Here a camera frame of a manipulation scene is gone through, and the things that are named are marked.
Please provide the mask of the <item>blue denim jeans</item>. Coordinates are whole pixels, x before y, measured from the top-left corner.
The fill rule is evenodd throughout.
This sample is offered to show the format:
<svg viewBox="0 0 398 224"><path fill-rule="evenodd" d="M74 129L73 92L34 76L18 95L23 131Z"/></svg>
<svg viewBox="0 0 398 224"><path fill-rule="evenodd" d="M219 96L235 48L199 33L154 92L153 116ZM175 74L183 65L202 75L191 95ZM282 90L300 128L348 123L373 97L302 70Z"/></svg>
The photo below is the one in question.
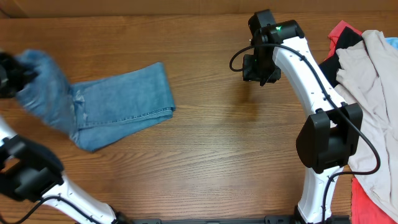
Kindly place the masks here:
<svg viewBox="0 0 398 224"><path fill-rule="evenodd" d="M86 151L96 151L168 120L176 109L161 62L71 84L45 52L26 50L16 59L37 74L17 92L20 105Z"/></svg>

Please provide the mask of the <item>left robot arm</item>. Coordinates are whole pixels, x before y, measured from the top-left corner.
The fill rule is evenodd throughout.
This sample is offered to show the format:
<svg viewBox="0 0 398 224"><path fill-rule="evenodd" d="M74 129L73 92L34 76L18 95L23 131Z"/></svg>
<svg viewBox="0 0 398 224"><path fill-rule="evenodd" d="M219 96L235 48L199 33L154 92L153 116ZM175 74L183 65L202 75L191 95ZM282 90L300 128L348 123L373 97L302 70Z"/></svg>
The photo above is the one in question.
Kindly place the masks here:
<svg viewBox="0 0 398 224"><path fill-rule="evenodd" d="M18 98L25 109L66 133L75 130L75 105L55 63L39 55L32 65L1 52L1 98ZM47 147L17 134L1 120L1 194L56 208L77 223L130 223L71 181Z"/></svg>

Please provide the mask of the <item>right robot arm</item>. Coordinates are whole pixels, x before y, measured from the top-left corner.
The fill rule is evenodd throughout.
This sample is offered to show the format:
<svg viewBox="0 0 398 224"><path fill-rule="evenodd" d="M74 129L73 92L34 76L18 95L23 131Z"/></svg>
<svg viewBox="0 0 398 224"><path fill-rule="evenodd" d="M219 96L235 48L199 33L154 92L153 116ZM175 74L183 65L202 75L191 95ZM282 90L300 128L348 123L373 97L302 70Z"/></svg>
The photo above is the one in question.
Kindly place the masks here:
<svg viewBox="0 0 398 224"><path fill-rule="evenodd" d="M261 85L285 75L307 117L296 139L306 167L303 193L293 215L268 216L266 223L349 223L332 215L337 176L356 153L363 112L347 104L330 85L313 58L303 30L295 20L277 23L270 10L248 20L254 47L243 58L243 80Z"/></svg>

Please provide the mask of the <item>black cloth garment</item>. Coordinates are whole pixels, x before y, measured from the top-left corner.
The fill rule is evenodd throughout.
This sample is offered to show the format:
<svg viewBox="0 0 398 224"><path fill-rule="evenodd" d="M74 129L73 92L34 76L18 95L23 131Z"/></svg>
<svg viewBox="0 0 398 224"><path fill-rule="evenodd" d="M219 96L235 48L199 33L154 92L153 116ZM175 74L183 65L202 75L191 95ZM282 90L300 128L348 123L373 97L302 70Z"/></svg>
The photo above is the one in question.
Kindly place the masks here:
<svg viewBox="0 0 398 224"><path fill-rule="evenodd" d="M361 33L356 33L353 29L345 27L338 37L332 56L319 64L320 70L323 72L330 85L334 88L339 82L336 80L337 71L341 68L339 56L336 53L338 49L347 49L362 41Z"/></svg>

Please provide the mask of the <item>white cloth garment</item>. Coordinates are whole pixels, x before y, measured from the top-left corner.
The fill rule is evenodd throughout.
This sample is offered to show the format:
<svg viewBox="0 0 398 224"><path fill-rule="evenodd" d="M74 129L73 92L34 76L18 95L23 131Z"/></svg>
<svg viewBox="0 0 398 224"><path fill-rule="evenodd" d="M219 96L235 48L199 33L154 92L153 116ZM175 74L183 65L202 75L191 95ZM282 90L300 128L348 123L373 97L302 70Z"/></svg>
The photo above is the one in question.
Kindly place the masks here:
<svg viewBox="0 0 398 224"><path fill-rule="evenodd" d="M380 169L357 179L370 199L397 220L397 49L378 30L362 41L336 51L340 69L335 90L363 111L361 131L376 148Z"/></svg>

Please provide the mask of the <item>light blue cloth garment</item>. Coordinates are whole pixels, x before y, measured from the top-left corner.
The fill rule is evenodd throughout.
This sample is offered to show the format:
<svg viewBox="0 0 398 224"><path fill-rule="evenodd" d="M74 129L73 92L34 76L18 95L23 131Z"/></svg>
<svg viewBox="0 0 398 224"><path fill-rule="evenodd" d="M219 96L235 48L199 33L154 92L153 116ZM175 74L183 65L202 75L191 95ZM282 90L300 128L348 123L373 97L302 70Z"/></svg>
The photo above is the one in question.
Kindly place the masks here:
<svg viewBox="0 0 398 224"><path fill-rule="evenodd" d="M398 49L398 38L397 37L386 37L386 42L393 46L395 49Z"/></svg>

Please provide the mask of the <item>red cloth garment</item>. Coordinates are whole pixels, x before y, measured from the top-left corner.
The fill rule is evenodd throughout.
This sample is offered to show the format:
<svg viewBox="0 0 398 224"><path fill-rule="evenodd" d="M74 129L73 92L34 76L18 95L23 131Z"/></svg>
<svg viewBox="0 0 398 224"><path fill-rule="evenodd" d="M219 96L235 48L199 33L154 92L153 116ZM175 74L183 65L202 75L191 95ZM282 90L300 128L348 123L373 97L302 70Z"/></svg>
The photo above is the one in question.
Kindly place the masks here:
<svg viewBox="0 0 398 224"><path fill-rule="evenodd" d="M328 34L330 42L330 51L328 57L332 56L335 49L336 41L345 27L353 29L356 33L360 30L350 26L345 21L340 21L335 28ZM366 193L359 179L355 177L352 180L352 222L355 224L373 224L373 223L394 223L395 221L385 213L378 205L376 205L370 196Z"/></svg>

